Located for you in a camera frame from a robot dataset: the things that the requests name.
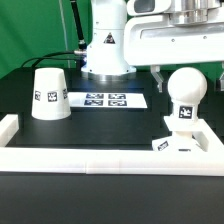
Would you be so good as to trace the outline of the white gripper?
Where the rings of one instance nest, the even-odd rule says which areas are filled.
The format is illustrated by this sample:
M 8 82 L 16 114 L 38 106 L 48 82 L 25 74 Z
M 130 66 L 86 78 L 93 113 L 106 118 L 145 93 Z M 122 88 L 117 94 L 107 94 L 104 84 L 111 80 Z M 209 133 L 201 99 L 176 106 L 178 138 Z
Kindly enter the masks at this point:
M 129 0 L 124 57 L 150 66 L 159 92 L 161 65 L 224 61 L 224 0 Z

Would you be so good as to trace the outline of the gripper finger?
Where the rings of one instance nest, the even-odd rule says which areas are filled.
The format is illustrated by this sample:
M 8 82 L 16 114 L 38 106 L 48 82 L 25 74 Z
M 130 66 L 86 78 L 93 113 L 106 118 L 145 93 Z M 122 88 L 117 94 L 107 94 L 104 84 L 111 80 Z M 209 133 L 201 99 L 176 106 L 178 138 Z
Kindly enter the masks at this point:
M 224 62 L 222 62 L 222 73 L 218 79 L 216 79 L 216 90 L 224 92 Z

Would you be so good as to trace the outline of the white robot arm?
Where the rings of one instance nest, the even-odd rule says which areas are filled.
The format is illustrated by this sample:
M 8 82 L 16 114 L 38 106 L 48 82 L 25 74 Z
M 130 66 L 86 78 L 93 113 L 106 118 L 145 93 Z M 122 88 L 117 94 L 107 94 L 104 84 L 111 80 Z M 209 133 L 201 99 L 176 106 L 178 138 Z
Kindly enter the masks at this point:
M 148 66 L 224 63 L 224 0 L 91 0 L 92 41 L 82 71 L 105 81 Z

